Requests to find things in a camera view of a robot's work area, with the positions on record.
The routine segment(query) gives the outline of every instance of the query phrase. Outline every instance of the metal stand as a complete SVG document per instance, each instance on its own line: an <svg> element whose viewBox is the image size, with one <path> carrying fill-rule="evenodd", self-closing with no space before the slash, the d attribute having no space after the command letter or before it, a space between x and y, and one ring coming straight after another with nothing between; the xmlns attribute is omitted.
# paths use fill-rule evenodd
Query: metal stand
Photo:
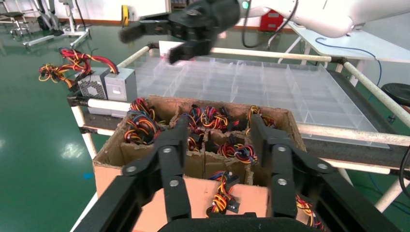
<svg viewBox="0 0 410 232"><path fill-rule="evenodd" d="M68 10L70 13L72 12L69 5L66 5L66 10ZM33 45L36 45L36 44L39 44L39 43L54 39L54 38L60 38L60 37L65 37L65 36L69 36L69 37L78 36L78 38L74 42L70 43L70 48L72 48L72 49L76 48L83 40L85 40L87 38L87 36L89 35L90 32L89 32L88 28L85 29L85 31L76 30L76 28L74 26L74 19L73 19L73 14L72 13L69 15L68 18L69 18L69 21L70 21L70 31L64 31L64 34L62 34L60 36L48 35L48 36L44 36L42 38L32 40L32 41L29 41L29 42L23 42L23 45L25 47L30 47L30 46L33 46Z"/></svg>

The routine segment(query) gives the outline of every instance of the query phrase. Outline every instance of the green light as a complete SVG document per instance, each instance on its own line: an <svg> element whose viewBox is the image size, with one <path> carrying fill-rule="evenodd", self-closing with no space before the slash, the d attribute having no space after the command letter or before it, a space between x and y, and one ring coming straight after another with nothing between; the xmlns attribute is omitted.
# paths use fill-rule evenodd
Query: green light
<svg viewBox="0 0 410 232"><path fill-rule="evenodd" d="M243 7L244 9L247 9L247 8L249 7L249 3L248 3L247 1L243 1L243 2L242 2L242 7Z"/></svg>

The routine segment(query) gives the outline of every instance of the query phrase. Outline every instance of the red box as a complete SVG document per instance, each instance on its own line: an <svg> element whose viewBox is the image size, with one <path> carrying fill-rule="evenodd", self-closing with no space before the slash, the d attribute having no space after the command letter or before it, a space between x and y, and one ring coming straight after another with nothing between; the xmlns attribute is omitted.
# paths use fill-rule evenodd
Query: red box
<svg viewBox="0 0 410 232"><path fill-rule="evenodd" d="M261 18L260 31L276 31L283 22L283 16L271 10Z"/></svg>

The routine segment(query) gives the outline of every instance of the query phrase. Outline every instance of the white tube rail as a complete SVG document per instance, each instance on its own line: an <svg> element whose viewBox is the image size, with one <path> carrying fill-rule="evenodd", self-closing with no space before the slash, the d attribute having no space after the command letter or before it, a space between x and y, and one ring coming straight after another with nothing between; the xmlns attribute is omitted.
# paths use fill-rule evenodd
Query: white tube rail
<svg viewBox="0 0 410 232"><path fill-rule="evenodd" d="M387 108L389 108L394 115L403 121L410 128L410 114L385 94L377 85L375 85L369 78L361 73L349 62L343 65L350 73L355 76L376 98L378 98Z"/></svg>
<svg viewBox="0 0 410 232"><path fill-rule="evenodd" d="M314 134L334 138L349 138L360 141L376 142L382 144L392 144L398 146L409 146L410 136L387 134L369 131L352 130L346 128L336 128L327 126L317 126L298 123L297 127L303 134Z"/></svg>

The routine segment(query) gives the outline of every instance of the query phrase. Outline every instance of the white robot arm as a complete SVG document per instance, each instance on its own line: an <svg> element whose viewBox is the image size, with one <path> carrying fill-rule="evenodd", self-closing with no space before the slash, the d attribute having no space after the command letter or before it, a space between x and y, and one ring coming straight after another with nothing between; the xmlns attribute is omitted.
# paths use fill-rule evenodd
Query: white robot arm
<svg viewBox="0 0 410 232"><path fill-rule="evenodd" d="M296 0L238 0L241 16L258 17L270 9L288 19ZM290 18L329 38L346 35L358 24L410 12L410 0L299 0L296 12Z"/></svg>

